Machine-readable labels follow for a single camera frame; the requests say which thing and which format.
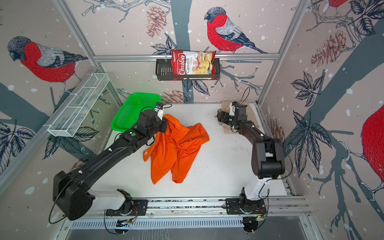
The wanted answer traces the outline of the green plastic basket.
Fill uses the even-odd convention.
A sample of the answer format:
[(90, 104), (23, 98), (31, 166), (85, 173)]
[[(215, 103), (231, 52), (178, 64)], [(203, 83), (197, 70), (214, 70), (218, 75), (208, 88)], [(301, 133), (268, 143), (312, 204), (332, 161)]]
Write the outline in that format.
[(134, 93), (130, 95), (111, 122), (114, 131), (125, 132), (130, 129), (139, 119), (143, 110), (153, 109), (161, 102), (161, 96), (150, 93)]

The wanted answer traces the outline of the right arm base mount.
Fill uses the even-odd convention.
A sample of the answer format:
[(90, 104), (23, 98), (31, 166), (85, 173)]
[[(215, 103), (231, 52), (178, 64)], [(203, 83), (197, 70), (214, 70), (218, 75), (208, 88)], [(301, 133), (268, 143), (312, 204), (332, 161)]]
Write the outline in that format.
[(266, 215), (267, 206), (264, 200), (249, 200), (245, 194), (245, 188), (242, 189), (238, 198), (225, 199), (222, 208), (228, 215)]

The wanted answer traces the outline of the beige shorts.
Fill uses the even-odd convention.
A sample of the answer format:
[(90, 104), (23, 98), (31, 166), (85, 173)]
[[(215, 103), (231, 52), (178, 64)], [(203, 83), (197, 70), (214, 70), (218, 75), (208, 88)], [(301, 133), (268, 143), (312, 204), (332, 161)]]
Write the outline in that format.
[(245, 130), (246, 127), (251, 129), (259, 128), (256, 123), (248, 119), (247, 105), (238, 102), (232, 102), (230, 104), (230, 110), (228, 112), (221, 111), (217, 118), (221, 124), (225, 124), (239, 133)]

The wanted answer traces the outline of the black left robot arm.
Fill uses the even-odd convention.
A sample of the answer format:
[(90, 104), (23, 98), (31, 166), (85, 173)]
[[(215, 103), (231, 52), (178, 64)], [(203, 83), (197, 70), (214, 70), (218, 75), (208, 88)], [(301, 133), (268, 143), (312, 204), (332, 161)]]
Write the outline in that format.
[(165, 133), (168, 120), (159, 111), (145, 110), (136, 124), (123, 132), (114, 143), (85, 165), (69, 173), (61, 171), (54, 177), (53, 201), (71, 221), (91, 209), (118, 210), (132, 197), (117, 189), (110, 193), (89, 193), (93, 184), (124, 158), (148, 143), (157, 133)]

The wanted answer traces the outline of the orange shorts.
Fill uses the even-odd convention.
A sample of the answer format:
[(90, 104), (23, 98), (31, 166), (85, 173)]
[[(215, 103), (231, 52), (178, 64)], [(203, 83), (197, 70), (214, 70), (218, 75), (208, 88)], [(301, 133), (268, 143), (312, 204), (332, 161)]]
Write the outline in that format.
[(151, 180), (155, 185), (168, 172), (172, 181), (180, 184), (186, 178), (201, 146), (210, 138), (202, 124), (185, 127), (178, 119), (166, 114), (165, 133), (157, 133), (155, 143), (143, 152), (143, 160), (151, 161)]

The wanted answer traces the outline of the black wall basket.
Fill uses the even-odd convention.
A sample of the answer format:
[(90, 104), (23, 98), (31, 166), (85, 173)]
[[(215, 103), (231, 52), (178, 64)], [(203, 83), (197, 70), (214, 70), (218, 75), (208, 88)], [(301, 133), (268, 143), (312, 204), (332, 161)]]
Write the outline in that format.
[(157, 59), (156, 76), (159, 81), (182, 81), (182, 80), (218, 80), (221, 74), (220, 59), (215, 58), (213, 62), (216, 73), (210, 75), (173, 75), (171, 61)]

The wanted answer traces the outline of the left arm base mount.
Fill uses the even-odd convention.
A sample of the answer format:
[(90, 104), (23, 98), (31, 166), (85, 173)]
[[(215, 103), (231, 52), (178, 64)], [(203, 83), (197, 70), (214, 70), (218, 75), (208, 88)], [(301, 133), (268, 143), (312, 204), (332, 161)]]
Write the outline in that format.
[(120, 216), (145, 216), (148, 208), (149, 201), (147, 199), (133, 198), (128, 192), (117, 189), (117, 192), (124, 197), (123, 203), (119, 208), (107, 209), (107, 217), (120, 217)]

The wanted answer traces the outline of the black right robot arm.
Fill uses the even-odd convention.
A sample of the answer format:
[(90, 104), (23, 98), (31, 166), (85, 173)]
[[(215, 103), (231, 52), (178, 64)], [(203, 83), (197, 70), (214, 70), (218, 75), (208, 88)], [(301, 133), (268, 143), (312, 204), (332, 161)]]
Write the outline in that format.
[(248, 120), (247, 106), (238, 102), (231, 103), (228, 112), (219, 110), (217, 119), (219, 123), (245, 137), (253, 146), (251, 167), (257, 178), (242, 189), (241, 203), (261, 200), (268, 184), (286, 171), (282, 141), (259, 130), (254, 122)]

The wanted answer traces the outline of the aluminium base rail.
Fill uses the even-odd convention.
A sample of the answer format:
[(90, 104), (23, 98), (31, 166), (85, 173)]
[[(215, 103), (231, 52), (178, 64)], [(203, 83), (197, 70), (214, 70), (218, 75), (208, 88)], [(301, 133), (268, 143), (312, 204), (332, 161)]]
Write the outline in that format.
[(237, 198), (136, 199), (138, 212), (127, 216), (116, 210), (88, 214), (76, 221), (64, 221), (64, 230), (108, 230), (123, 234), (130, 230), (241, 227), (254, 231), (271, 217), (309, 216), (302, 197), (269, 197), (251, 210), (240, 208)]

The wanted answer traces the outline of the red cassava chips bag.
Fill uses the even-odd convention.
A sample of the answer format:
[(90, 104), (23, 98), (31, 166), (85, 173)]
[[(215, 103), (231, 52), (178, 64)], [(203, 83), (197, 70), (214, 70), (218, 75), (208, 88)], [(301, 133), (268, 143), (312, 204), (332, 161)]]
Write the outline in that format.
[(213, 52), (192, 52), (172, 50), (173, 76), (216, 75)]

